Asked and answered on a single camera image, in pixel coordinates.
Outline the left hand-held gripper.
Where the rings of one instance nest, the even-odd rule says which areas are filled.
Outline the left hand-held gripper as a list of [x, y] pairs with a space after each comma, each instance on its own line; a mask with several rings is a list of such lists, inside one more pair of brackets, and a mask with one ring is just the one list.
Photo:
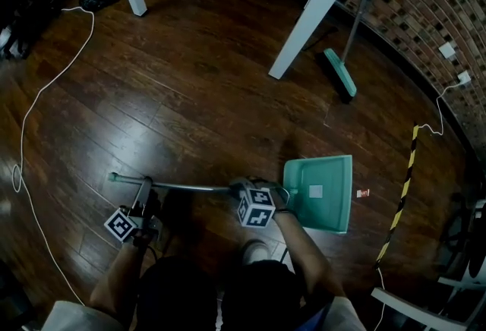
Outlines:
[[152, 189], [153, 180], [145, 177], [131, 206], [120, 206], [104, 223], [106, 229], [120, 242], [126, 242], [141, 230], [152, 241], [162, 238], [163, 224], [159, 218], [161, 201]]

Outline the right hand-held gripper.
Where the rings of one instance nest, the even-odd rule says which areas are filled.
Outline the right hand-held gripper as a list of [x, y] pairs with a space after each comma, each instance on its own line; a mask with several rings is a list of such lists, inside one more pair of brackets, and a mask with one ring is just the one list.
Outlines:
[[276, 182], [239, 177], [229, 184], [229, 194], [238, 196], [238, 220], [245, 228], [266, 228], [277, 211], [273, 195], [289, 201], [289, 192]]

